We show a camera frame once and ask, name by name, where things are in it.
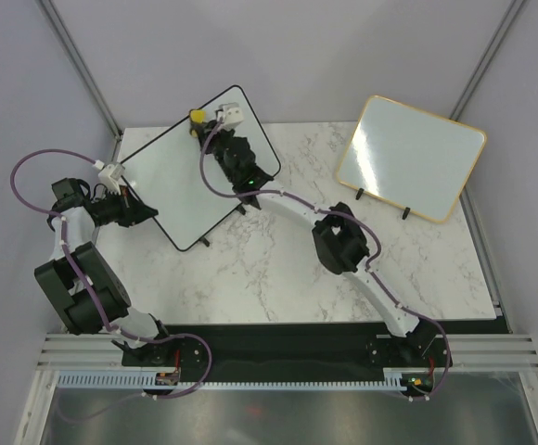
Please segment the black-framed whiteboard with writing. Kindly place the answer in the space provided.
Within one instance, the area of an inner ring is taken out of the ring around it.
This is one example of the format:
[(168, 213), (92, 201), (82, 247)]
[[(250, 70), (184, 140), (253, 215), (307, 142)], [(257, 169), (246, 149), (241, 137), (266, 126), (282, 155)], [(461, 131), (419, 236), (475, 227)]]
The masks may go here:
[[(246, 137), (257, 165), (274, 177), (281, 170), (273, 149), (245, 91), (232, 85), (202, 106), (206, 121), (221, 105), (238, 103), (244, 122), (236, 136)], [(123, 179), (134, 194), (159, 214), (154, 222), (179, 251), (187, 251), (232, 213), (240, 201), (214, 195), (199, 172), (199, 142), (190, 134), (187, 115), (172, 125), (126, 128), (117, 160), (124, 166)], [(213, 155), (204, 159), (208, 182), (218, 191), (233, 194)]]

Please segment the yellow black eraser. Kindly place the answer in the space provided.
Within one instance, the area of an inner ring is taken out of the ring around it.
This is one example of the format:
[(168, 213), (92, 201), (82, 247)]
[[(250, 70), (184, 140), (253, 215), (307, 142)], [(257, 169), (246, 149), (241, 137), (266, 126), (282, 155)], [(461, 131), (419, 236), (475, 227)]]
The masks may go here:
[(189, 111), (189, 132), (192, 137), (199, 138), (205, 132), (205, 111), (201, 108)]

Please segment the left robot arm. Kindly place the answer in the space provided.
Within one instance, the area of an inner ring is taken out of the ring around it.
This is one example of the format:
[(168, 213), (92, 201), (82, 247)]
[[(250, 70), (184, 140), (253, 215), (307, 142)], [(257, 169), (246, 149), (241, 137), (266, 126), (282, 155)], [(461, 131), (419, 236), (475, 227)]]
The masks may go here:
[(158, 211), (121, 187), (120, 194), (91, 197), (87, 182), (65, 178), (52, 185), (56, 202), (48, 213), (55, 235), (49, 260), (34, 277), (67, 330), (74, 335), (108, 332), (143, 346), (156, 365), (170, 362), (175, 344), (160, 320), (136, 310), (128, 291), (97, 249), (98, 230), (108, 224), (131, 228)]

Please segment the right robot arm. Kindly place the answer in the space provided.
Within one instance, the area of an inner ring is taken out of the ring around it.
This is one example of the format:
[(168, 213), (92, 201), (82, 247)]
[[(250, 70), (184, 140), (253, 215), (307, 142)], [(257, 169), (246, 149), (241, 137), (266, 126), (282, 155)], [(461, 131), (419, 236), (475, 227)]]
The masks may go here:
[(218, 121), (193, 123), (189, 132), (199, 142), (200, 161), (213, 156), (232, 185), (230, 194), (215, 189), (200, 166), (201, 179), (214, 195), (236, 198), (257, 210), (280, 213), (309, 229), (322, 266), (353, 282), (377, 309), (396, 338), (398, 358), (407, 365), (418, 365), (428, 358), (438, 334), (435, 323), (404, 305), (378, 276), (374, 261), (381, 253), (381, 244), (376, 234), (354, 217), (349, 206), (340, 202), (323, 210), (284, 187), (271, 189), (274, 177), (257, 165), (248, 139), (222, 129)]

